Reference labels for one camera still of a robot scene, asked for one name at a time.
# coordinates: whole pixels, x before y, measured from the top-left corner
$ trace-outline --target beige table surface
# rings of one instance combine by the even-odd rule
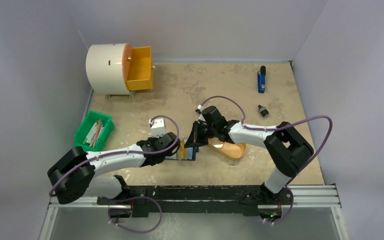
[[[127,147],[150,136],[149,119],[156,115],[173,118],[180,136],[187,139],[194,110],[203,100],[214,95],[232,98],[246,113],[245,122],[253,125],[278,125],[305,118],[294,75],[288,63],[264,64],[266,91],[257,92],[257,72],[261,64],[196,63],[156,64],[154,89],[137,92],[134,98],[95,94],[91,110],[112,116],[115,130],[104,150]],[[213,99],[205,106],[216,106],[227,120],[242,119],[239,109],[224,99]],[[269,117],[262,118],[257,105],[266,106]],[[168,131],[176,132],[170,121]],[[313,144],[308,125],[297,130]],[[275,167],[265,148],[247,145],[240,160],[230,160],[210,149],[201,147],[195,161],[165,160],[161,164],[141,168],[126,168],[110,173],[124,176],[128,185],[259,185]],[[315,159],[299,176],[295,185],[323,184],[319,162]]]

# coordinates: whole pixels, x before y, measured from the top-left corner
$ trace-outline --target green plastic bin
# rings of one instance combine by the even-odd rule
[[[101,151],[105,147],[105,142],[107,141],[110,133],[114,130],[114,123],[111,120],[113,117],[96,111],[89,111],[81,122],[80,127],[74,134],[74,146],[82,147],[84,151]],[[102,125],[105,127],[102,134],[96,140],[95,147],[83,144],[86,136],[91,130],[94,123],[98,122],[99,119],[102,120]]]

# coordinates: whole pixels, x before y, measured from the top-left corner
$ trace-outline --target yellow drawer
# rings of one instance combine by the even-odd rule
[[[150,46],[134,47],[132,49],[130,67],[125,82],[129,91],[152,90],[154,88],[152,65]]]

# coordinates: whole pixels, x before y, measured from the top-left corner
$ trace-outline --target blue box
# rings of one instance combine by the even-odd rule
[[[266,90],[266,66],[261,66],[257,72],[258,92],[263,94]]]

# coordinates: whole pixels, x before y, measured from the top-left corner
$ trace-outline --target wall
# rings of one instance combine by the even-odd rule
[[[0,0],[0,239],[38,239],[46,172],[73,145],[90,86],[61,0]]]
[[[306,115],[333,118],[319,161],[351,239],[384,239],[384,1],[328,1],[294,74]],[[320,144],[327,124],[310,130]]]
[[[85,42],[152,46],[158,61],[289,61],[327,0],[69,0]]]

